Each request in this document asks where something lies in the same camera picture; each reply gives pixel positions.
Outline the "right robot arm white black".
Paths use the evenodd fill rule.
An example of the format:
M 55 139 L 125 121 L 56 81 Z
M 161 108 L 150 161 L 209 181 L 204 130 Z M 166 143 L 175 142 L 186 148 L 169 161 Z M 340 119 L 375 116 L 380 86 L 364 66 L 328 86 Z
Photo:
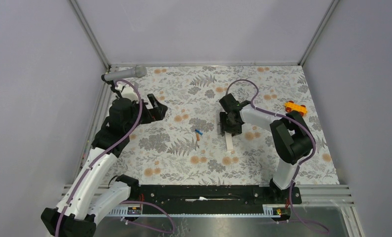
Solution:
M 271 132 L 280 161 L 271 180 L 271 200 L 283 203 L 289 197 L 297 166 L 316 148 L 314 138 L 302 115 L 291 111 L 285 115 L 255 107 L 249 101 L 239 102 L 232 94 L 223 96 L 219 103 L 219 127 L 222 136 L 242 134 L 244 124 L 251 124 Z

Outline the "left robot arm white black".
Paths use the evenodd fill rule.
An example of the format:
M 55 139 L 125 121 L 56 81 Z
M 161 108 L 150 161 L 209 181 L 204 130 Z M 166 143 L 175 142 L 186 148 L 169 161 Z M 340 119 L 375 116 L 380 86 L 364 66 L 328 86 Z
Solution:
M 133 203 L 139 198 L 138 180 L 120 175 L 113 186 L 96 201 L 92 201 L 109 168 L 120 157 L 130 141 L 130 135 L 142 124 L 162 121 L 168 107 L 153 94 L 147 98 L 152 108 L 141 98 L 137 88 L 130 82 L 117 90 L 102 123 L 91 143 L 88 157 L 69 191 L 55 208 L 45 208 L 41 220 L 54 237 L 92 237 L 97 225 L 122 201 Z

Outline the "white remote control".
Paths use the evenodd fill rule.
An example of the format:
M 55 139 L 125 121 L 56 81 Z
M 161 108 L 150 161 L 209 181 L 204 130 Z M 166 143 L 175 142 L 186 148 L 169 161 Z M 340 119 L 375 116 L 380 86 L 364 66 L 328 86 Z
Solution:
M 232 152 L 234 150 L 233 148 L 233 142 L 232 142 L 232 135 L 230 133 L 225 133 L 224 134 L 225 137 L 225 145 L 226 145 L 226 150 L 228 152 Z

